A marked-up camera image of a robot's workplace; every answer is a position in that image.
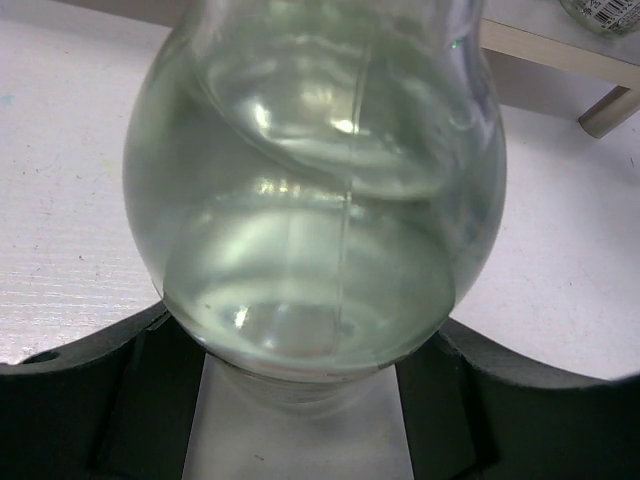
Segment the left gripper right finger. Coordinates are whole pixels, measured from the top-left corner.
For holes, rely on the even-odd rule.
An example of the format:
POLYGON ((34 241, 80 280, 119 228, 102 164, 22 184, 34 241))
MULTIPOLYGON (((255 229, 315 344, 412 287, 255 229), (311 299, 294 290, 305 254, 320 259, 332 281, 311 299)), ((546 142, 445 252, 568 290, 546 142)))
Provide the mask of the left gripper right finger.
POLYGON ((417 479, 636 479, 639 377, 600 380, 449 319, 396 366, 417 479))

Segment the green-cap glass bottle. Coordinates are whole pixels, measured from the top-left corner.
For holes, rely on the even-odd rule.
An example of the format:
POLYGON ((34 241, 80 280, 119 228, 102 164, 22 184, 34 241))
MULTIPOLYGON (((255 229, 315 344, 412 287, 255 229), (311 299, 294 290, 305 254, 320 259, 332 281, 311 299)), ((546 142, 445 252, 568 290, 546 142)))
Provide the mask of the green-cap glass bottle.
POLYGON ((639 31, 639 0, 560 0, 579 24, 593 33, 624 37, 639 31))
POLYGON ((164 304, 264 404, 323 408, 419 349, 494 246, 504 128, 480 1, 193 1, 129 122, 164 304))

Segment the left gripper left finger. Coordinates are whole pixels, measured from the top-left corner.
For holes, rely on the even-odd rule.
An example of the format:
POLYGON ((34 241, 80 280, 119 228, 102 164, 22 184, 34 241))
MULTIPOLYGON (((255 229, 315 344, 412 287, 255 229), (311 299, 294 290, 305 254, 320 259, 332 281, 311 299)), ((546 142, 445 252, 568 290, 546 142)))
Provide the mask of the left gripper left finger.
POLYGON ((158 303, 3 364, 2 478, 181 478, 204 361, 158 303))

